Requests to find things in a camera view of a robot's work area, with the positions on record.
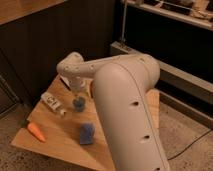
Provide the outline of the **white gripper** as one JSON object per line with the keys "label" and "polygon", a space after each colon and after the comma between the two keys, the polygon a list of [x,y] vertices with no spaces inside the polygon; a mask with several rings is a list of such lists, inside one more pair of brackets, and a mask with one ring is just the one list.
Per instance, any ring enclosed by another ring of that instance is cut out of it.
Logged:
{"label": "white gripper", "polygon": [[80,77],[70,79],[69,86],[75,96],[78,96],[80,93],[85,93],[87,88],[86,81]]}

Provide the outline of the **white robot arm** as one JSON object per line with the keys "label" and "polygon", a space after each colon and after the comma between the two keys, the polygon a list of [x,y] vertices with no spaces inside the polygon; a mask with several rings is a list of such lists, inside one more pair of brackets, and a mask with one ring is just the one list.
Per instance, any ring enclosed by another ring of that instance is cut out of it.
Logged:
{"label": "white robot arm", "polygon": [[116,171],[170,171],[146,98],[159,80],[156,59],[136,53],[86,61],[73,52],[58,63],[57,72],[76,94],[84,78],[93,80],[96,111]]}

